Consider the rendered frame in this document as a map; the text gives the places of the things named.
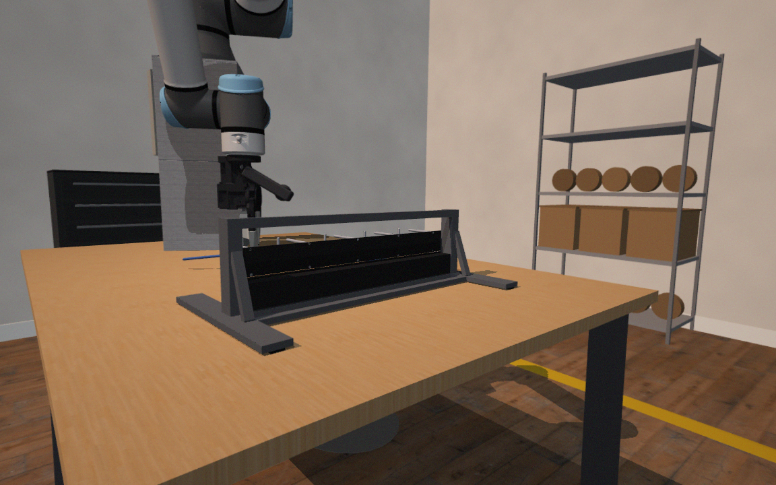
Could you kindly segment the grey metal rack with black port panel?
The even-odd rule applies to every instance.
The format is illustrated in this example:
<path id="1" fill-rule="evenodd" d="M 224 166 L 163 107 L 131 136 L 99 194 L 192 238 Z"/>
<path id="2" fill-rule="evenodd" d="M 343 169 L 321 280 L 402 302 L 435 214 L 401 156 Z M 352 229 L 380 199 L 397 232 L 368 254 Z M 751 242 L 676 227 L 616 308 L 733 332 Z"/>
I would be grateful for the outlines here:
<path id="1" fill-rule="evenodd" d="M 361 238 L 335 234 L 344 238 L 338 240 L 327 240 L 324 234 L 324 240 L 314 242 L 287 238 L 291 245 L 280 245 L 278 237 L 277 245 L 246 248 L 241 230 L 421 218 L 441 218 L 441 230 L 408 229 L 413 233 L 400 234 L 398 229 L 398 234 L 375 232 L 384 236 L 369 237 L 364 231 Z M 517 286 L 517 280 L 470 273 L 458 231 L 458 209 L 218 218 L 218 227 L 222 308 L 220 301 L 205 294 L 176 296 L 176 303 L 261 355 L 294 345 L 293 337 L 270 323 L 466 280 L 507 290 Z"/>

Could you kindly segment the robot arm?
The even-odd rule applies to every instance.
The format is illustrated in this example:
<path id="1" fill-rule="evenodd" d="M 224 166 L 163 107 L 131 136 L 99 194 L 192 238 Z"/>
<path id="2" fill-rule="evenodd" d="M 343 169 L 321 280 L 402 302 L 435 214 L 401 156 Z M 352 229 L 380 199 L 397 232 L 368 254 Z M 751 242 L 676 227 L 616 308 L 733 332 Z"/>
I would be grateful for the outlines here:
<path id="1" fill-rule="evenodd" d="M 222 153 L 229 156 L 264 156 L 271 111 L 263 81 L 227 74 L 219 78 L 220 91 L 209 90 L 203 59 L 235 61 L 229 34 L 292 37 L 293 0 L 147 2 L 164 74 L 160 102 L 166 122 L 174 128 L 221 129 Z"/>

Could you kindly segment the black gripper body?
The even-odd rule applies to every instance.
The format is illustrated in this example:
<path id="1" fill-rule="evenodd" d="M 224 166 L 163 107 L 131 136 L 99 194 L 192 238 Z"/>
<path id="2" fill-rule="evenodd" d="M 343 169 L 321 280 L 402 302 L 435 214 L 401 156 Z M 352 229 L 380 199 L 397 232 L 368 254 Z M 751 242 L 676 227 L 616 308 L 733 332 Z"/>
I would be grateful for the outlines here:
<path id="1" fill-rule="evenodd" d="M 218 184 L 218 208 L 238 209 L 247 208 L 251 193 L 255 194 L 256 211 L 262 205 L 261 185 L 257 185 L 241 176 L 246 166 L 251 162 L 261 162 L 260 156 L 218 156 L 220 163 L 221 182 Z M 240 169 L 240 165 L 243 169 Z M 238 168 L 239 166 L 239 168 Z M 226 168 L 226 175 L 225 175 Z M 257 208 L 258 207 L 258 208 Z"/>

